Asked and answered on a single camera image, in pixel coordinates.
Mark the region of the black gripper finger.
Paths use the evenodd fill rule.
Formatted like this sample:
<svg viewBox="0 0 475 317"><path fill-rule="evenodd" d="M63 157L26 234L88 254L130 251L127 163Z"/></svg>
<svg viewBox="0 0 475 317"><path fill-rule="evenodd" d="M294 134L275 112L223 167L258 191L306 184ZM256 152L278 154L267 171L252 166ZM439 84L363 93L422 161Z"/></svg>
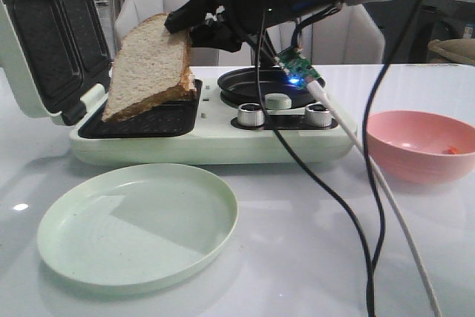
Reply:
<svg viewBox="0 0 475 317"><path fill-rule="evenodd" d="M216 14L217 0L189 0L179 9L168 14L165 27L170 33L177 33L196 26L206 25L212 30L221 30L222 21L206 19L207 14Z"/></svg>
<svg viewBox="0 0 475 317"><path fill-rule="evenodd" d="M189 35L193 48L214 48L235 53L243 43L226 23L221 22L199 24L191 29Z"/></svg>

